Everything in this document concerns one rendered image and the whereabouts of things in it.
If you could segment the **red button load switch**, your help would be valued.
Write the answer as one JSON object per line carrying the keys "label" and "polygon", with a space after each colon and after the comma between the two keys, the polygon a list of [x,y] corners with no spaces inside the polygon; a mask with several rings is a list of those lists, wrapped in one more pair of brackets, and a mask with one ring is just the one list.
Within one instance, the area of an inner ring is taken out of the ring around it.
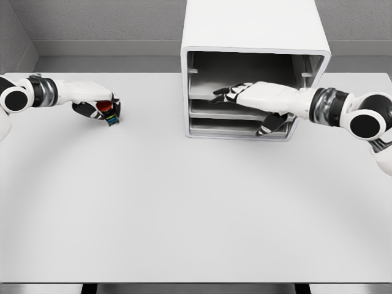
{"label": "red button load switch", "polygon": [[103,114],[109,126],[119,123],[121,104],[112,101],[100,101],[96,103],[97,109]]}

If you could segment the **white tabletop storage cabinet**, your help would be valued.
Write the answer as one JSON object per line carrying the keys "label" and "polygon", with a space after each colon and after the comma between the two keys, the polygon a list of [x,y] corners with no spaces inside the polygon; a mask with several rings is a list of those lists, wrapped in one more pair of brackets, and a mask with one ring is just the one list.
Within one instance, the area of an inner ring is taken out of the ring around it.
{"label": "white tabletop storage cabinet", "polygon": [[180,57],[186,135],[214,138],[188,134],[195,74],[301,74],[314,88],[331,50],[314,0],[187,0]]}

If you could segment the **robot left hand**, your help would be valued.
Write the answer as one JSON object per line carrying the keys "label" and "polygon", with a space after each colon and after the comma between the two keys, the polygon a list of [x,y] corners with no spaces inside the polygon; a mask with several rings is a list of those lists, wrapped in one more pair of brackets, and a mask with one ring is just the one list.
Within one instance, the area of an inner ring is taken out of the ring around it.
{"label": "robot left hand", "polygon": [[97,83],[76,83],[76,90],[72,96],[72,109],[75,112],[87,118],[105,121],[103,114],[96,107],[96,103],[100,101],[121,103],[113,92]]}

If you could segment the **grey cabinet drawer tray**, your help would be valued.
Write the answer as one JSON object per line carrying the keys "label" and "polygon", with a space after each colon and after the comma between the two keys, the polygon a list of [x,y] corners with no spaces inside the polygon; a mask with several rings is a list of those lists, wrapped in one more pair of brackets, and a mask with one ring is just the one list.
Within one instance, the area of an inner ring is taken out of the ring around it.
{"label": "grey cabinet drawer tray", "polygon": [[198,137],[234,138],[245,140],[285,140],[292,132],[294,122],[286,122],[277,131],[256,136],[261,126],[260,121],[241,119],[191,118],[188,134]]}
{"label": "grey cabinet drawer tray", "polygon": [[191,100],[189,116],[204,119],[238,119],[263,121],[267,112],[230,102],[212,104],[208,100]]}
{"label": "grey cabinet drawer tray", "polygon": [[224,75],[212,73],[211,75],[203,75],[201,73],[195,74],[190,79],[190,99],[200,99],[200,100],[211,100],[214,98],[213,91],[221,88],[226,88],[229,86],[236,85],[238,83],[244,82],[257,82],[265,81],[269,83],[277,83],[281,85],[286,85],[293,88],[300,88],[304,86],[304,78],[299,75],[288,75],[280,74],[277,75]]}

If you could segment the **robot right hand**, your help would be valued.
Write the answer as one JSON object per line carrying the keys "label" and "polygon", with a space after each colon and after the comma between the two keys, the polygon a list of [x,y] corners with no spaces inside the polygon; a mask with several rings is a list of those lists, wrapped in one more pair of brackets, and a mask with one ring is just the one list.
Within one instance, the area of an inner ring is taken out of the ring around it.
{"label": "robot right hand", "polygon": [[263,81],[238,83],[215,90],[215,98],[210,100],[210,103],[230,102],[264,111],[266,116],[255,133],[257,137],[263,137],[277,131],[286,123],[289,117],[288,98],[297,92],[295,88]]}

